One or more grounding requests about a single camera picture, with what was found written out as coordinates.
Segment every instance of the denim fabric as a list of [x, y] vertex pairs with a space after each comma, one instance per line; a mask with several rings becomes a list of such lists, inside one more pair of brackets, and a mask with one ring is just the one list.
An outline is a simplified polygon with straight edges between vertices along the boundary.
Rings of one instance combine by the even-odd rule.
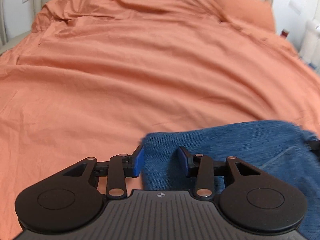
[[[281, 121], [236, 123], [180, 133], [152, 133], [143, 139], [143, 182], [147, 190], [193, 189], [195, 179], [184, 177], [174, 154], [180, 145], [191, 154], [217, 161], [238, 158], [299, 188], [308, 200], [308, 212], [299, 231], [309, 240], [320, 239], [320, 164], [304, 144], [316, 140], [309, 131]], [[215, 193], [224, 188], [216, 177]]]

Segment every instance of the wrinkled fabric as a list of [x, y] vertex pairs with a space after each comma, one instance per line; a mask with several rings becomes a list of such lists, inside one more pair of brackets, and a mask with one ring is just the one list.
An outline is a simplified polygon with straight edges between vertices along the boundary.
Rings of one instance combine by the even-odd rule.
[[52, 0], [0, 64], [1, 240], [21, 231], [23, 189], [147, 133], [275, 119], [320, 134], [318, 76], [214, 0]]
[[[151, 133], [143, 139], [143, 182], [147, 190], [193, 190], [195, 178], [185, 178], [175, 150], [185, 146], [216, 161], [236, 156], [297, 187], [307, 198], [308, 211], [299, 232], [309, 240], [320, 238], [320, 162], [305, 145], [316, 136], [280, 121], [229, 124], [180, 133]], [[215, 193], [224, 189], [215, 177]]]

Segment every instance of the gray plastic panel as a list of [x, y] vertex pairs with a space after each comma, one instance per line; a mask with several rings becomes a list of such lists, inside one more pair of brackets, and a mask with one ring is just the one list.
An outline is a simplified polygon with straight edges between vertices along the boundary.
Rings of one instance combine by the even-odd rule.
[[91, 224], [63, 235], [24, 231], [16, 240], [306, 240], [297, 231], [279, 236], [249, 234], [230, 225], [211, 202], [187, 191], [136, 190], [111, 201]]

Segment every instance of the metal pin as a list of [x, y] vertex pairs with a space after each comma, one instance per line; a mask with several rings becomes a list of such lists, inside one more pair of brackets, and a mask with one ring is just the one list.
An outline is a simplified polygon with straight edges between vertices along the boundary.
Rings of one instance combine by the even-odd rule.
[[109, 195], [113, 197], [121, 197], [123, 194], [124, 194], [124, 191], [123, 189], [120, 189], [120, 188], [113, 188], [109, 190]]
[[200, 197], [209, 197], [212, 195], [212, 191], [207, 188], [198, 189], [196, 193]]

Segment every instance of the bed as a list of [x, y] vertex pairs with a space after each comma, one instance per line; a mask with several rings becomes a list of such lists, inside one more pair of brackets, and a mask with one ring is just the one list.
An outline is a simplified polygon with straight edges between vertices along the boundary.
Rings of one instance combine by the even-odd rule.
[[0, 57], [1, 240], [21, 231], [23, 189], [150, 132], [274, 119], [320, 134], [318, 76], [223, 1], [34, 0], [31, 33]]

